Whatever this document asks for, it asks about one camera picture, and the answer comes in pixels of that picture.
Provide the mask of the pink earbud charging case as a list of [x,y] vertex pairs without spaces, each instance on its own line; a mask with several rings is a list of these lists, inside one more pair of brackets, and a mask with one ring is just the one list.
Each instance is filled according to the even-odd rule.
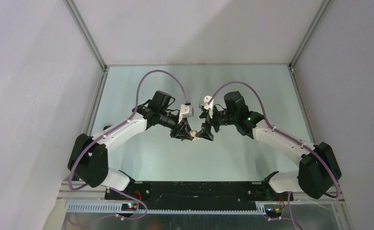
[[191,131],[189,131],[189,133],[190,133],[190,135],[191,135],[191,137],[192,137],[192,141],[196,141],[196,140],[198,140],[199,138],[197,137],[197,131],[196,130],[191,130]]

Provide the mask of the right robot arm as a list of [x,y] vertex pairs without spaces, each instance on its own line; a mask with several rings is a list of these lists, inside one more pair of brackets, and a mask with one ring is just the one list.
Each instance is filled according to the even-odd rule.
[[304,192],[311,198],[319,199],[327,195],[334,182],[341,178],[342,173],[329,144],[315,144],[281,134],[268,125],[264,115],[249,110],[238,91],[225,94],[226,108],[223,110],[218,110],[211,100],[212,97],[207,95],[200,101],[200,118],[205,121],[196,134],[198,138],[212,141],[212,131],[218,132],[221,126],[232,125],[240,135],[269,145],[298,167],[296,171],[269,174],[262,187],[266,199],[275,200],[284,192]]

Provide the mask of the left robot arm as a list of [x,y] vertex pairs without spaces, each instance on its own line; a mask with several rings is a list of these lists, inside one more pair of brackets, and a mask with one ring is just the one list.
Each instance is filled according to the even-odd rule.
[[182,104],[177,114],[173,114],[173,110],[169,109],[173,102],[175,98],[171,95],[156,91],[152,99],[132,110],[130,118],[94,136],[79,135],[68,161],[68,169],[90,187],[113,188],[122,199],[132,198],[135,193],[135,186],[131,184],[133,178],[121,170],[111,169],[109,156],[126,141],[155,125],[169,128],[171,138],[193,140],[187,120],[193,115],[192,104]]

